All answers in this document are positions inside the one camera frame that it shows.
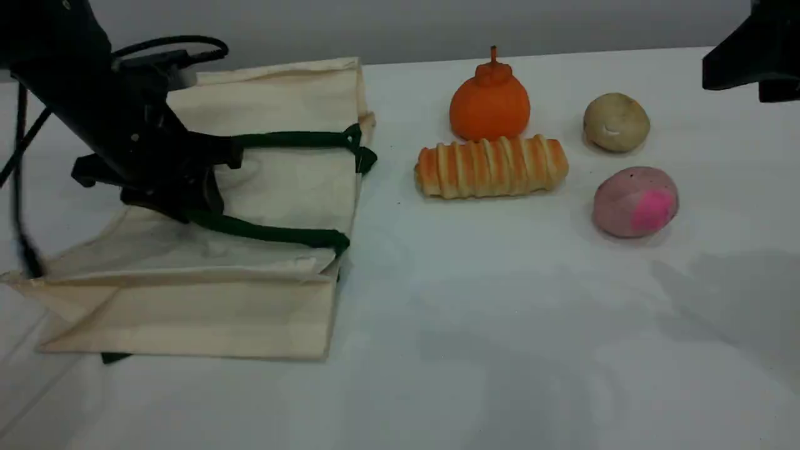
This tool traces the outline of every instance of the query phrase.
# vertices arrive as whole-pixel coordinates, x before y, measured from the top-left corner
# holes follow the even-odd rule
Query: pink spot
[[[666,189],[645,192],[630,217],[631,228],[636,232],[661,230],[670,221],[673,202],[672,193]]]

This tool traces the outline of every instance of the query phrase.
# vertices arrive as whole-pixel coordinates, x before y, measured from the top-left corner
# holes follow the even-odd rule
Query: potato
[[[650,133],[650,118],[642,105],[625,94],[604,94],[586,108],[583,115],[586,137],[614,152],[631,151]]]
[[[594,224],[619,238],[663,229],[678,213],[678,188],[653,167],[630,167],[604,181],[594,194]]]

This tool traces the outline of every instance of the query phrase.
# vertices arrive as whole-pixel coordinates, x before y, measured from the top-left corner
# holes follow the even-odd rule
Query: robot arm
[[[213,166],[232,168],[242,148],[230,139],[188,131],[166,104],[177,73],[227,54],[212,38],[157,39],[111,51],[87,0],[6,0],[0,14],[0,68],[8,69],[57,115],[94,155],[79,158],[73,178],[122,187],[122,201],[181,222],[191,208],[221,213]],[[151,46],[204,42],[218,50],[184,50],[135,59]]]
[[[752,0],[750,16],[702,62],[708,90],[758,83],[762,102],[800,98],[800,2]]]

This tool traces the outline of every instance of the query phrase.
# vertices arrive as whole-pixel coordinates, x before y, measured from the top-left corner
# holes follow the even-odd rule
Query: toy food
[[[467,141],[501,136],[513,138],[528,125],[530,100],[525,87],[512,75],[511,66],[492,60],[475,68],[475,76],[456,90],[450,102],[450,126]]]
[[[650,133],[650,119],[642,105],[625,94],[597,97],[583,115],[586,137],[615,152],[631,151]]]
[[[678,189],[669,175],[653,167],[619,171],[594,194],[592,220],[620,238],[637,238],[664,228],[678,213]]]
[[[414,174],[424,195],[465,199],[551,190],[569,170],[561,143],[535,135],[423,148]]]

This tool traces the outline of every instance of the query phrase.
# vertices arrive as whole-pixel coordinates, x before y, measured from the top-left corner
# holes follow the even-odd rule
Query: white wall
[[[359,55],[406,62],[715,45],[748,0],[90,0],[115,48],[167,34],[231,46],[217,67]]]

